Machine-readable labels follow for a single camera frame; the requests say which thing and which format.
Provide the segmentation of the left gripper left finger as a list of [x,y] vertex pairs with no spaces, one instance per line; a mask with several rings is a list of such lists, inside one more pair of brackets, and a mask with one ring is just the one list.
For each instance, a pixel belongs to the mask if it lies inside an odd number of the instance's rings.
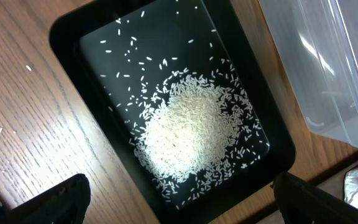
[[89,180],[84,174],[76,174],[12,209],[0,223],[82,224],[90,200]]

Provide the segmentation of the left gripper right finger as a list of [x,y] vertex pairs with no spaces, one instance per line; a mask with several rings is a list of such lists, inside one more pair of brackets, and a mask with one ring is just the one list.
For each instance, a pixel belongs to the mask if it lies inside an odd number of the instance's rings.
[[286,224],[357,224],[358,209],[297,176],[282,172],[273,181],[275,201]]

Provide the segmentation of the pile of white rice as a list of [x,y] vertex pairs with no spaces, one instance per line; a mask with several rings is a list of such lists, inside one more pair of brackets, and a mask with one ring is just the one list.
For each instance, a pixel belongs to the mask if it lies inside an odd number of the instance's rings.
[[125,150],[177,210],[231,185],[270,149],[207,1],[154,1],[80,40]]

